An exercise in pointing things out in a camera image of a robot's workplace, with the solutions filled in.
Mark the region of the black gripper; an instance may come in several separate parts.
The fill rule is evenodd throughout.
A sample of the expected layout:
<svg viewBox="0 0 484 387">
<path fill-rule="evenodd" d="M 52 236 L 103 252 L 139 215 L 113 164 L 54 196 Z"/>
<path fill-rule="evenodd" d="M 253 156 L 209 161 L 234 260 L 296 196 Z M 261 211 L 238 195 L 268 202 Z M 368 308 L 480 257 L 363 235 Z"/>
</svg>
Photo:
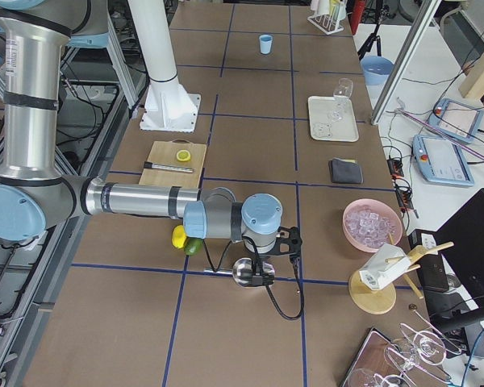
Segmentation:
<svg viewBox="0 0 484 387">
<path fill-rule="evenodd" d="M 272 248 L 273 256 L 300 256 L 301 235 L 297 227 L 279 227 L 275 244 Z"/>
</svg>

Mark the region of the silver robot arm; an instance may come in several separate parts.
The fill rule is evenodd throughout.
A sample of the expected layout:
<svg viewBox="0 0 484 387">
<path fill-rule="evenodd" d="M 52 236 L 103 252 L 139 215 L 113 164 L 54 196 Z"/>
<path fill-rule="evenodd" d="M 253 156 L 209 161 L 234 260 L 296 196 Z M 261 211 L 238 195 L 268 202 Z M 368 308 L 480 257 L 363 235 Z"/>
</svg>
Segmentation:
<svg viewBox="0 0 484 387">
<path fill-rule="evenodd" d="M 61 50 L 103 48 L 104 1 L 0 1 L 6 33 L 5 156 L 0 164 L 0 239 L 23 241 L 84 214 L 181 219 L 189 237 L 243 242 L 258 256 L 300 253 L 298 229 L 281 225 L 266 193 L 238 202 L 228 189 L 123 185 L 55 168 Z"/>
</svg>

